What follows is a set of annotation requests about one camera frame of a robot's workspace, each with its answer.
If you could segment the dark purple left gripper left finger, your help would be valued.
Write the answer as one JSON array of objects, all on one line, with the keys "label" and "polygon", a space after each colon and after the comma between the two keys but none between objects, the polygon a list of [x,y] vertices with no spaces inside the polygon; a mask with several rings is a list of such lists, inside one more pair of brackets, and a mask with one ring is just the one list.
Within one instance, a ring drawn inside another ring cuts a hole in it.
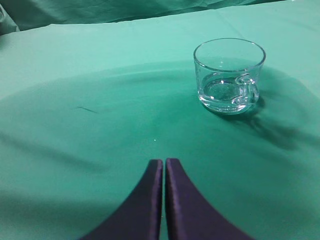
[{"label": "dark purple left gripper left finger", "polygon": [[158,240],[162,219],[163,161],[152,159],[129,196],[82,240]]}]

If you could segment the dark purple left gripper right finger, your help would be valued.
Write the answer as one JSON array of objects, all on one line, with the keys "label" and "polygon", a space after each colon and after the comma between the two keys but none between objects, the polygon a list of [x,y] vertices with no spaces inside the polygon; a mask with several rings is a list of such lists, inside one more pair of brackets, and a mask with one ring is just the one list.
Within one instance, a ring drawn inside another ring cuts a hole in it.
[{"label": "dark purple left gripper right finger", "polygon": [[170,240],[251,240],[203,197],[177,158],[165,161],[165,216]]}]

